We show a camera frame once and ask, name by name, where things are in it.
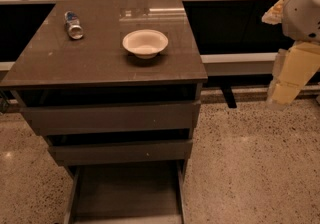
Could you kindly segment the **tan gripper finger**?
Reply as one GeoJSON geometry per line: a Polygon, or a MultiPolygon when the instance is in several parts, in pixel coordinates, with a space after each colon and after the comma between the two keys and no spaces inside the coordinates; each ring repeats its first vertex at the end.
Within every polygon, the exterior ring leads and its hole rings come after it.
{"type": "Polygon", "coordinates": [[[278,0],[267,12],[262,16],[262,21],[270,25],[282,23],[283,6],[285,0],[278,0]]]}
{"type": "Polygon", "coordinates": [[[297,41],[280,49],[273,65],[273,79],[267,92],[269,106],[288,106],[320,70],[320,45],[297,41]]]}

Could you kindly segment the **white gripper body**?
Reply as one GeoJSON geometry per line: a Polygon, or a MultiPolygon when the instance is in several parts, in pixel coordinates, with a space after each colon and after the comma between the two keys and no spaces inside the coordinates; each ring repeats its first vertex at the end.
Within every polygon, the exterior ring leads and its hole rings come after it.
{"type": "Polygon", "coordinates": [[[285,0],[282,29],[295,41],[320,42],[320,0],[285,0]]]}

